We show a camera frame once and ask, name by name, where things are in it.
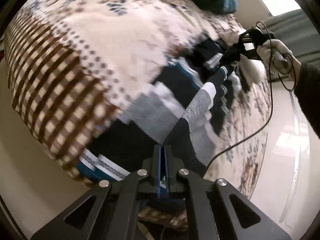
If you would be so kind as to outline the dark sleeved right forearm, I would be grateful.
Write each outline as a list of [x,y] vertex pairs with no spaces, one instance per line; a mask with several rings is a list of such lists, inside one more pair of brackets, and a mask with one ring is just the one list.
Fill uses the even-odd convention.
[[300,66],[299,78],[294,90],[298,103],[312,129],[319,138],[319,67],[303,62]]

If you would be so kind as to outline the white gloved right hand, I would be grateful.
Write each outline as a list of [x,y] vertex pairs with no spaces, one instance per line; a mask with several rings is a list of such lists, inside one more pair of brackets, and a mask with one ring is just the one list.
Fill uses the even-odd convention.
[[257,54],[265,66],[271,67],[273,73],[298,80],[301,63],[281,40],[271,39],[266,41],[257,47]]

